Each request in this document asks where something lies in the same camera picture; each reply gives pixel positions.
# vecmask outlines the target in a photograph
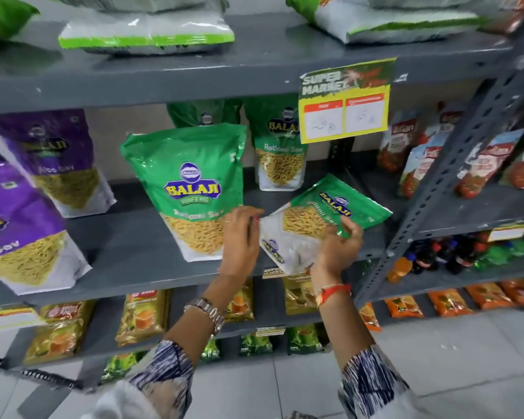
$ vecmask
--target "sleeve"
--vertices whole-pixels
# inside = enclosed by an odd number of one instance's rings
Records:
[[[161,341],[82,419],[182,419],[192,402],[194,368],[172,341]]]
[[[339,396],[350,419],[433,419],[377,345],[344,367]]]

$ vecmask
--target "tiled floor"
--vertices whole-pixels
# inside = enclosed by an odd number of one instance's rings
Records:
[[[439,419],[524,419],[524,311],[395,324],[375,334],[425,407]],[[3,355],[13,335],[0,335]],[[69,377],[80,364],[48,368]],[[188,419],[274,419],[292,410],[346,419],[333,354],[260,358],[200,368]],[[36,386],[0,376],[0,419]],[[71,394],[51,419],[77,419],[98,395]]]

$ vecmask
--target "woman's left hand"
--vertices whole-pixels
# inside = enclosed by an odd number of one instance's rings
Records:
[[[252,274],[260,252],[260,215],[263,209],[236,207],[224,217],[224,255],[219,274],[242,285]]]

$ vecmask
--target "metal watch strap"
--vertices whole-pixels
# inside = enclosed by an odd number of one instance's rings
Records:
[[[196,307],[208,315],[213,322],[212,337],[217,335],[221,327],[224,325],[225,316],[221,315],[217,308],[205,298],[195,298],[191,300],[186,306],[184,306],[184,311],[186,312],[190,307]]]

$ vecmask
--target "purple snack packet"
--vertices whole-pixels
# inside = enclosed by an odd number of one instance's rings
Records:
[[[83,109],[1,114],[0,154],[41,188],[63,217],[104,213],[116,202],[95,167]]]
[[[71,288],[90,269],[51,201],[0,159],[0,281],[28,294]]]

